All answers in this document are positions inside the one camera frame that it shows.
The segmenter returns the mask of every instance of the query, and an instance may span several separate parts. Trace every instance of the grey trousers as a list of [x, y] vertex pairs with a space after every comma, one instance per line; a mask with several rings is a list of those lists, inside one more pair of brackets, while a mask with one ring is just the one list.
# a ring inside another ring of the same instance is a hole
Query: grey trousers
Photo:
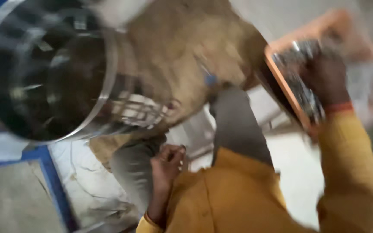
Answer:
[[[214, 159], [220, 146], [273, 166], [270, 151], [257, 124], [247, 94], [238, 87], [221, 91], [210, 101], [210, 113], [217, 128]], [[153, 191], [149, 160], [159, 152], [163, 137], [134, 140], [118, 149], [110, 160], [111, 170], [129, 198], [142, 214]]]

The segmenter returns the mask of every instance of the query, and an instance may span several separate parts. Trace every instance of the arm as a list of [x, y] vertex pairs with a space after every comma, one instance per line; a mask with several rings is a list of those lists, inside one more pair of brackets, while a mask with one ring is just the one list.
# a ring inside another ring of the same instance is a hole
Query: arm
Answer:
[[303, 75], [327, 113], [319, 131], [325, 179], [318, 203], [320, 228], [322, 232], [373, 232], [373, 153], [353, 111], [345, 73], [339, 59], [320, 57]]
[[166, 209], [173, 182], [179, 175], [185, 147], [166, 145], [150, 160], [153, 176], [153, 195], [148, 210], [140, 220], [137, 233], [161, 233], [166, 226]]

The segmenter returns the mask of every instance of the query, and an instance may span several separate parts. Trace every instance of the beige cloth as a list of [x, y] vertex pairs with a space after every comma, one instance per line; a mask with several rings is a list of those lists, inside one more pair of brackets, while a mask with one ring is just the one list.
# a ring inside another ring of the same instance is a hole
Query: beige cloth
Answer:
[[233, 12], [228, 0], [156, 0], [128, 25], [137, 72], [154, 100], [177, 99], [180, 108], [155, 129], [132, 135], [101, 136], [90, 141], [108, 167], [112, 152], [130, 138], [167, 131], [198, 112], [210, 92], [194, 58], [198, 56], [221, 82], [254, 87], [254, 71], [264, 62], [265, 39]]

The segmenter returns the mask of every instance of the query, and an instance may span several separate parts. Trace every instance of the person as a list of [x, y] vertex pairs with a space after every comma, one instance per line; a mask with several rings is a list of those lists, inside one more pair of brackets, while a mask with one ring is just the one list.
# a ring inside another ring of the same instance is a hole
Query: person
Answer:
[[[302, 78], [322, 103], [318, 140], [325, 180], [317, 210], [321, 232], [373, 232], [373, 152], [345, 88], [345, 65], [318, 56]], [[314, 232], [286, 211], [266, 140], [238, 87], [210, 100], [216, 121], [214, 162], [180, 172], [185, 148], [163, 138], [133, 141], [111, 168], [139, 211], [138, 233]]]

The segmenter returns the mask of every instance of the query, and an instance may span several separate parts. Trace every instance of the yellow shirt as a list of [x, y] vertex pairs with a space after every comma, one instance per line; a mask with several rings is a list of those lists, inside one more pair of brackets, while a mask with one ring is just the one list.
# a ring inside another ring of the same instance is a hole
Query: yellow shirt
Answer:
[[[373, 232], [373, 153], [362, 124], [351, 112], [335, 114], [322, 126], [319, 144], [321, 232]], [[145, 215], [136, 232], [314, 232], [287, 213], [279, 178], [272, 167], [221, 148], [214, 167], [177, 178], [166, 230]]]

